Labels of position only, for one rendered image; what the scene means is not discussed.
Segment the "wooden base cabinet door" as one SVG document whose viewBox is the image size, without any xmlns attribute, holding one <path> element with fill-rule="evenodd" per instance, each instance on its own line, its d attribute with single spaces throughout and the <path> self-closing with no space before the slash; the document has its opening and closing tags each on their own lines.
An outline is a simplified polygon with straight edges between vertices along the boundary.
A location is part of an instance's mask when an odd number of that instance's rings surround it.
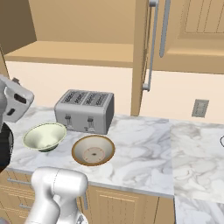
<svg viewBox="0 0 224 224">
<path fill-rule="evenodd" d="M 89 186 L 89 224 L 153 224 L 158 197 Z"/>
</svg>

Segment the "silver four-slot toaster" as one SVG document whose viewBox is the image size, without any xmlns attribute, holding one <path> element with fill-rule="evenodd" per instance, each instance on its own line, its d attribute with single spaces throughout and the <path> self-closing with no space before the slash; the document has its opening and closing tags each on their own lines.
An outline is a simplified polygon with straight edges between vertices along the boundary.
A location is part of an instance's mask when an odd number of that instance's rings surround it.
<svg viewBox="0 0 224 224">
<path fill-rule="evenodd" d="M 106 135 L 114 116 L 114 94 L 69 89 L 54 106 L 67 130 Z"/>
</svg>

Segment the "beige bowl with brown rim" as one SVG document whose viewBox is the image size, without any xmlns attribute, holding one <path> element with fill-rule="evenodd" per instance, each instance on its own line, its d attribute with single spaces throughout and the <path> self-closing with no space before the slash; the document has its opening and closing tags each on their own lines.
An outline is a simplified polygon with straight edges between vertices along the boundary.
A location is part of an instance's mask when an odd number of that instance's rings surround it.
<svg viewBox="0 0 224 224">
<path fill-rule="evenodd" d="M 86 166 L 107 163 L 115 154 L 114 143 L 105 136 L 90 135 L 79 139 L 72 148 L 73 159 Z"/>
</svg>

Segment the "pale green bowl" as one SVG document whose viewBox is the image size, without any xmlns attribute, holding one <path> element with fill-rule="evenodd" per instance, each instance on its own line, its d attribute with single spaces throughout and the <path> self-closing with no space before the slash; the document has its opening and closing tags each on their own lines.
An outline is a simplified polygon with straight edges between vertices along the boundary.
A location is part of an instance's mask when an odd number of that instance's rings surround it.
<svg viewBox="0 0 224 224">
<path fill-rule="evenodd" d="M 54 150 L 67 135 L 67 129 L 58 122 L 45 122 L 29 129 L 23 137 L 25 147 L 48 152 Z"/>
</svg>

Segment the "wooden drawer front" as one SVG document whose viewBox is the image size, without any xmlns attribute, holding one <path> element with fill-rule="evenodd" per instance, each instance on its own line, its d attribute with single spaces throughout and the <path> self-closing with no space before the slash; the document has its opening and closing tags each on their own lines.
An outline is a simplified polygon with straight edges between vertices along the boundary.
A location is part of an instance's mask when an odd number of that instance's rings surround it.
<svg viewBox="0 0 224 224">
<path fill-rule="evenodd" d="M 0 198 L 0 218 L 5 219 L 9 224 L 25 224 L 28 212 L 13 208 L 6 200 Z"/>
<path fill-rule="evenodd" d="M 4 190 L 9 190 L 10 192 L 17 193 L 22 197 L 28 199 L 34 199 L 34 191 L 31 185 L 21 185 L 17 183 L 11 183 L 7 181 L 7 178 L 22 180 L 24 182 L 31 183 L 31 175 L 24 174 L 22 172 L 4 170 L 0 173 L 0 188 Z"/>
</svg>

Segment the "wooden wall cabinet door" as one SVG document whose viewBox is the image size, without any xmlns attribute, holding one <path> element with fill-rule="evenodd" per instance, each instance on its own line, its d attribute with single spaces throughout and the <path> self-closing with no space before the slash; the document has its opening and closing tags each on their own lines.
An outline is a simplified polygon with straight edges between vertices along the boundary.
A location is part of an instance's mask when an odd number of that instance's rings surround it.
<svg viewBox="0 0 224 224">
<path fill-rule="evenodd" d="M 148 62 L 150 23 L 150 0 L 136 0 L 130 109 L 132 116 L 139 115 L 142 103 L 145 69 Z"/>
<path fill-rule="evenodd" d="M 160 58 L 164 10 L 165 0 L 159 0 L 152 69 L 224 74 L 224 0 L 171 0 Z"/>
</svg>

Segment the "wooden wall cabinet body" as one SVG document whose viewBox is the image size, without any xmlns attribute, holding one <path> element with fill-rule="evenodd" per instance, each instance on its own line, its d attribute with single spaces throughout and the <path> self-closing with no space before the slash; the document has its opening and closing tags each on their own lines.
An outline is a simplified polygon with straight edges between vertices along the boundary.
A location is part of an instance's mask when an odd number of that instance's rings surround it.
<svg viewBox="0 0 224 224">
<path fill-rule="evenodd" d="M 136 0 L 0 0 L 7 61 L 133 66 Z"/>
</svg>

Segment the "grey wall outlet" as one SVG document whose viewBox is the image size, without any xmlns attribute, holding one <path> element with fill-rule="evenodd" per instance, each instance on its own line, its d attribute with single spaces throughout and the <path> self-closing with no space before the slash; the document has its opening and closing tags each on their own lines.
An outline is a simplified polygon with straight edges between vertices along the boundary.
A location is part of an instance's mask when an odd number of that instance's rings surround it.
<svg viewBox="0 0 224 224">
<path fill-rule="evenodd" d="M 192 109 L 192 117 L 204 118 L 207 112 L 209 100 L 196 99 Z"/>
</svg>

